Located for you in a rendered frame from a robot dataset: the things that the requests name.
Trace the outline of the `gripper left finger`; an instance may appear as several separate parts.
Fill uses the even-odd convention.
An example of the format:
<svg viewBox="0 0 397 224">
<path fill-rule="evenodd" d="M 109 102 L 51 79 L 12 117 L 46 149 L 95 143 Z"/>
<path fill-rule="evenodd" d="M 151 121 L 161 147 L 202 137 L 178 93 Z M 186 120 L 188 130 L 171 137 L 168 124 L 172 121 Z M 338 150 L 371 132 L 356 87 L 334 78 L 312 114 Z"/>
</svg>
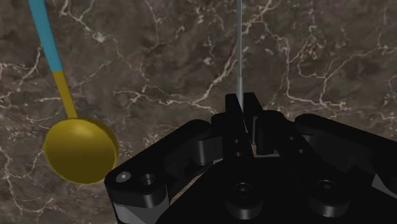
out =
<svg viewBox="0 0 397 224">
<path fill-rule="evenodd" d="M 171 199 L 215 160 L 251 157 L 239 100 L 227 94 L 225 112 L 210 122 L 187 122 L 106 175 L 117 224 L 155 224 Z"/>
</svg>

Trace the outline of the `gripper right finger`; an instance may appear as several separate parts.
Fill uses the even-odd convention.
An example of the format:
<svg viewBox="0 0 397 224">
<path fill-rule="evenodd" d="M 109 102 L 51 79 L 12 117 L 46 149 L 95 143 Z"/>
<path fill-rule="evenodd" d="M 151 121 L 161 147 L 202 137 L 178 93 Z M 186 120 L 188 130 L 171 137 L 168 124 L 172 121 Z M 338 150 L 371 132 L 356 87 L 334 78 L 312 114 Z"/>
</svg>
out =
<svg viewBox="0 0 397 224">
<path fill-rule="evenodd" d="M 284 116 L 264 110 L 254 93 L 245 93 L 244 119 L 256 154 L 275 154 L 277 146 L 270 136 L 275 131 L 268 123 L 260 125 L 260 115 L 271 122 Z M 341 171 L 358 166 L 372 176 L 375 188 L 397 199 L 397 141 L 310 113 L 286 122 L 287 128 L 297 131 L 325 162 Z"/>
</svg>

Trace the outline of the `thin grey metal rod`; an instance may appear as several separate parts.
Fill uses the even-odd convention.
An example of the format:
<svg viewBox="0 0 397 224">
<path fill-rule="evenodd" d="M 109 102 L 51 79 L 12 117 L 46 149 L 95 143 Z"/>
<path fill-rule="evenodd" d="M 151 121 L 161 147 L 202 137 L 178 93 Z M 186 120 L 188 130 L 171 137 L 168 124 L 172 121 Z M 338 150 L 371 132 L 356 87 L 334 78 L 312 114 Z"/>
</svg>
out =
<svg viewBox="0 0 397 224">
<path fill-rule="evenodd" d="M 243 108 L 243 91 L 242 91 L 242 0 L 236 0 L 236 22 L 237 22 L 237 97 L 240 107 Z"/>
</svg>

